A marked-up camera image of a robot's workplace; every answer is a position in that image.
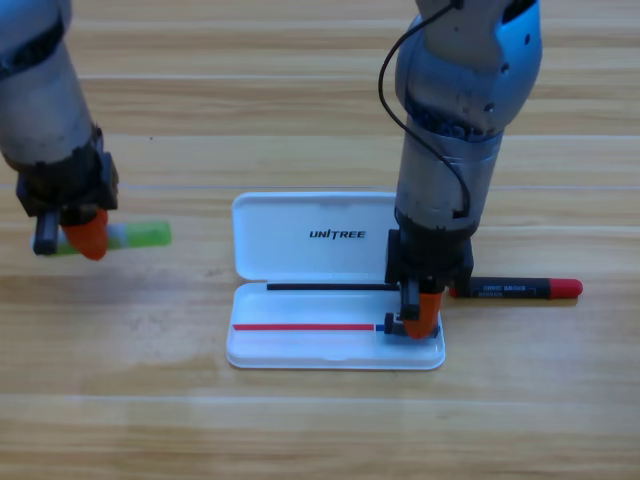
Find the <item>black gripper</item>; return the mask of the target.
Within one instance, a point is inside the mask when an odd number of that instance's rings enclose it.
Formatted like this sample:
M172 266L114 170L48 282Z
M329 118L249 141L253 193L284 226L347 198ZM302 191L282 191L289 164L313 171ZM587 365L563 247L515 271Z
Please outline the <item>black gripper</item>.
M36 219L32 249L59 252L59 234L79 254L101 260L108 250L108 212L118 207L119 176L104 136L94 127L89 141L54 163L14 164L16 195Z
M399 288L399 319L410 338L433 336L445 288L468 285L473 234L472 228L388 231L385 282Z

